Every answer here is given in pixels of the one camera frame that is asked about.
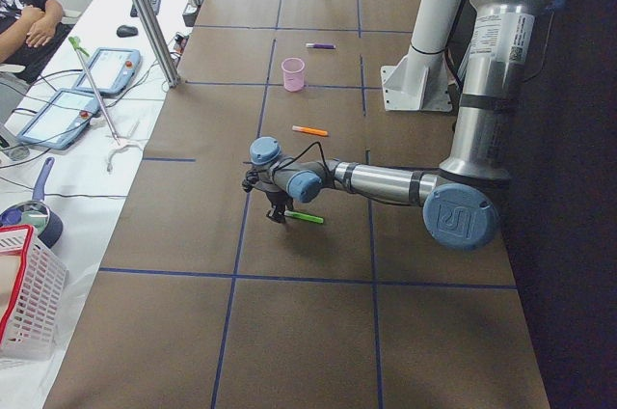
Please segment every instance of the pan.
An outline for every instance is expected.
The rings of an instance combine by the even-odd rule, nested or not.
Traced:
[[[54,213],[43,200],[45,198],[45,183],[54,165],[54,158],[48,157],[42,165],[39,177],[35,183],[32,200],[14,204],[0,214],[2,226],[30,224],[35,227],[39,240],[51,248],[62,234],[63,224],[60,216]]]

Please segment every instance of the dark background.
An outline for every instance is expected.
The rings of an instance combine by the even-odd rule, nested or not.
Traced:
[[[450,45],[460,61],[467,4]],[[534,26],[503,234],[552,409],[617,408],[617,0]]]

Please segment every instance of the white basket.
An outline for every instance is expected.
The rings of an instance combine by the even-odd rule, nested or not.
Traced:
[[[47,359],[67,268],[32,226],[0,228],[0,256],[21,258],[9,307],[0,317],[0,358]]]

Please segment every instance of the black shirt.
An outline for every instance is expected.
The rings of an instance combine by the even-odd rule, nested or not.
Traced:
[[[25,6],[35,6],[45,10],[45,2],[48,0],[0,0],[0,33],[4,33],[20,17],[21,10]],[[41,47],[28,47],[25,43],[17,51],[5,60],[7,64],[23,65],[26,67],[16,76],[28,83],[34,82],[40,72],[45,68],[60,44],[65,40],[70,27],[59,23],[56,27],[55,36]]]

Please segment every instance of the cup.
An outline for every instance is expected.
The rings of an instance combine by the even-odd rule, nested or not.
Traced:
[[[282,84],[291,93],[301,91],[305,87],[305,63],[295,57],[285,59],[281,64]]]

